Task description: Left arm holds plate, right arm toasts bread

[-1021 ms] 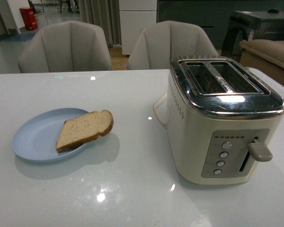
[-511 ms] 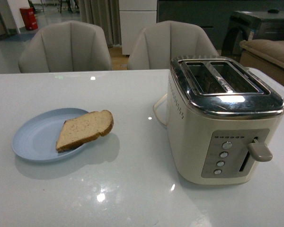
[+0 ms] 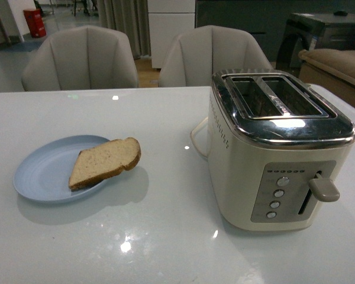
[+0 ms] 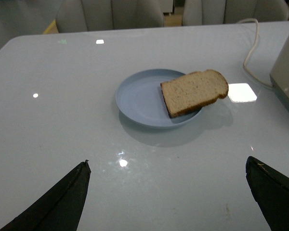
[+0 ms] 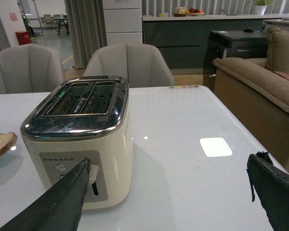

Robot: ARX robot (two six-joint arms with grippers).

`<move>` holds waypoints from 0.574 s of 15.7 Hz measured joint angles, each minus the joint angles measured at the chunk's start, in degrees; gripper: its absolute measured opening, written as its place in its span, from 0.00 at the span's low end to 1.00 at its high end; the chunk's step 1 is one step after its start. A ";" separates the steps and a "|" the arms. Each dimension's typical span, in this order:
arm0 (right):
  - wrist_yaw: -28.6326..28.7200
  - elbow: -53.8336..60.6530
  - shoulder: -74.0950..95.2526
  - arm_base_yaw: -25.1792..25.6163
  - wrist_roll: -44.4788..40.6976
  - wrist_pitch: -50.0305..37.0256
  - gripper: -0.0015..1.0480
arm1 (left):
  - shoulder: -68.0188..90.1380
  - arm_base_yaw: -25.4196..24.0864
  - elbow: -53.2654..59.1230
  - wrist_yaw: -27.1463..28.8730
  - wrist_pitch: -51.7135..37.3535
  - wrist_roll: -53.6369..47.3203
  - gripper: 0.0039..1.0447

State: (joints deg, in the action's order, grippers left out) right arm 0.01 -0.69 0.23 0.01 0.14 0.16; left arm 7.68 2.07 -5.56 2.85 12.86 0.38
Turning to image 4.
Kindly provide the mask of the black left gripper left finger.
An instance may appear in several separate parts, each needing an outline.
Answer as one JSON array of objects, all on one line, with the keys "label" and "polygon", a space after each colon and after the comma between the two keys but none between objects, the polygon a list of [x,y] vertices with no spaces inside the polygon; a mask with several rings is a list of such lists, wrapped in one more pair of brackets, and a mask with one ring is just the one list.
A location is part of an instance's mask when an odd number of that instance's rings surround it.
[{"label": "black left gripper left finger", "polygon": [[2,231],[75,231],[89,187],[91,169],[81,162]]}]

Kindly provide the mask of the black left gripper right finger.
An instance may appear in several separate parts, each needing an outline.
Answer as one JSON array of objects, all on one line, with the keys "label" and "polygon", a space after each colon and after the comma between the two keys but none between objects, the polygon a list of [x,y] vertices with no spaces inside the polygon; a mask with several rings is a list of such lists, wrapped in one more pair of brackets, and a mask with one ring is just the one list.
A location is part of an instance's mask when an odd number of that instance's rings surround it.
[{"label": "black left gripper right finger", "polygon": [[246,179],[270,229],[289,231],[289,178],[249,156]]}]

